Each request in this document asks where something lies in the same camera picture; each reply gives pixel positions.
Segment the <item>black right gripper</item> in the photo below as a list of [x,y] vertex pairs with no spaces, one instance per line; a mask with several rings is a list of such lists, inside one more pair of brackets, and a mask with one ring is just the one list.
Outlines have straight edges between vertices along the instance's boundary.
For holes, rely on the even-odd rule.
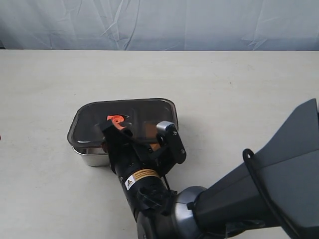
[[174,192],[161,179],[153,150],[119,130],[111,120],[101,123],[112,171],[119,178],[124,195],[136,219],[144,215],[171,214]]

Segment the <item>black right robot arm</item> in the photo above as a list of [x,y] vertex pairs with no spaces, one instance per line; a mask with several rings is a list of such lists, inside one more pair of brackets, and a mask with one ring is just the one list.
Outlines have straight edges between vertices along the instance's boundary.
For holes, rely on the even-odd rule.
[[209,188],[170,189],[165,178],[186,152],[172,122],[157,124],[152,150],[107,120],[100,124],[140,239],[227,239],[281,227],[292,239],[319,236],[319,108],[297,106],[258,152]]

